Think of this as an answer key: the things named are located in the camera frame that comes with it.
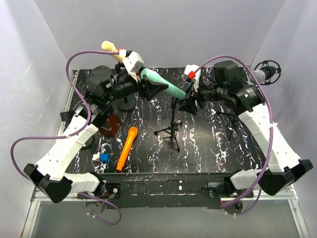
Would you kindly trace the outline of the mint green microphone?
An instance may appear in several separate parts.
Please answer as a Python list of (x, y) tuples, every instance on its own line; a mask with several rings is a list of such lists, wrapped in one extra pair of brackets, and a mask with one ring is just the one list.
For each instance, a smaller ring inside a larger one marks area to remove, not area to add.
[(170, 94), (171, 96), (173, 96), (174, 98), (183, 100), (185, 99), (185, 95), (186, 93), (179, 89), (178, 87), (176, 87), (174, 84), (170, 83), (169, 81), (165, 80), (164, 78), (162, 78), (157, 72), (148, 69), (148, 68), (144, 68), (141, 73), (140, 73), (141, 78), (143, 78), (144, 76), (146, 76), (151, 82), (155, 82), (155, 83), (163, 83), (168, 85), (168, 88), (166, 88), (164, 91), (168, 94)]

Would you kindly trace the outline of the black tripod mic stand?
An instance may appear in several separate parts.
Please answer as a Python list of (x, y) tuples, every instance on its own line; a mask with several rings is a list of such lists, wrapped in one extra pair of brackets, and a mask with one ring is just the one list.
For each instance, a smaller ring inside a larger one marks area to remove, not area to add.
[(181, 128), (183, 126), (183, 122), (181, 121), (176, 121), (175, 120), (175, 109), (176, 109), (176, 105), (179, 105), (181, 102), (183, 102), (180, 99), (177, 99), (175, 97), (172, 97), (171, 99), (171, 122), (170, 122), (170, 126), (167, 128), (163, 128), (157, 131), (154, 131), (154, 135), (158, 136), (159, 133), (161, 132), (165, 132), (167, 133), (169, 136), (163, 137), (163, 139), (169, 139), (170, 140), (170, 145), (173, 145), (173, 142), (176, 143), (176, 151), (179, 153), (180, 152), (180, 147), (178, 144), (178, 140), (176, 138), (176, 132), (179, 131), (179, 128)]

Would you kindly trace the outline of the orange microphone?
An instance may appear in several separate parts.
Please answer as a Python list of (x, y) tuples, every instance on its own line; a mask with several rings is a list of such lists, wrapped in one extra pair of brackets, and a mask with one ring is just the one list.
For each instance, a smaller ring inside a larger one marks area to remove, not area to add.
[(131, 127), (128, 131), (128, 134), (127, 134), (127, 138), (126, 138), (126, 141), (125, 141), (125, 144), (123, 146), (123, 149), (122, 149), (122, 152), (121, 152), (121, 155), (119, 157), (119, 160), (117, 162), (117, 166), (116, 166), (116, 170), (117, 171), (122, 171), (123, 169), (123, 166), (127, 160), (127, 157), (129, 155), (129, 152), (130, 152), (130, 149), (131, 149), (131, 146), (135, 140), (135, 138), (137, 137), (138, 135), (138, 128), (136, 127)]

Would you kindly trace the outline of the round base mic stand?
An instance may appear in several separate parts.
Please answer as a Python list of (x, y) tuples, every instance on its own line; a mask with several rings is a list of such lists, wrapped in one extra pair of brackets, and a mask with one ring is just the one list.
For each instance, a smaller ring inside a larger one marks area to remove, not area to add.
[(85, 143), (84, 145), (81, 147), (80, 150), (87, 150), (88, 148), (91, 147), (92, 143), (94, 141), (94, 136), (91, 136)]

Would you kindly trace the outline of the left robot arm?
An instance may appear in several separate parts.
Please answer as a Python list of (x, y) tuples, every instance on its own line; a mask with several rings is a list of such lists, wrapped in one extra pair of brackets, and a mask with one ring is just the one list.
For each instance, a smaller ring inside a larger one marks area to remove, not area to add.
[(150, 100), (169, 86), (156, 72), (142, 67), (137, 73), (127, 72), (119, 65), (120, 74), (113, 77), (105, 65), (95, 67), (87, 79), (84, 95), (88, 106), (61, 115), (70, 120), (67, 129), (53, 147), (35, 164), (27, 164), (24, 173), (53, 203), (59, 203), (70, 193), (90, 193), (101, 198), (106, 192), (106, 181), (95, 172), (68, 174), (67, 167), (96, 133), (114, 137), (121, 120), (112, 102), (135, 93)]

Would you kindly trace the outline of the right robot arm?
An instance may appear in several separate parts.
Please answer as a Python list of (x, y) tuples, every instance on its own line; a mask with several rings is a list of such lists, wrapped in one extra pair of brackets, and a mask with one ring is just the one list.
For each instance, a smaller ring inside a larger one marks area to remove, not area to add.
[(276, 195), (313, 169), (311, 161), (301, 159), (294, 152), (273, 122), (272, 111), (261, 86), (271, 84), (275, 75), (281, 75), (280, 65), (273, 60), (265, 60), (256, 65), (245, 84), (240, 78), (239, 66), (226, 60), (214, 65), (213, 82), (205, 85), (200, 81), (201, 67), (195, 64), (185, 67), (184, 77), (192, 85), (179, 109), (195, 115), (196, 105), (202, 108), (207, 101), (224, 102), (248, 128), (266, 155), (262, 169), (237, 171), (224, 179), (224, 191), (230, 197), (237, 196), (242, 190), (250, 192), (253, 188)]

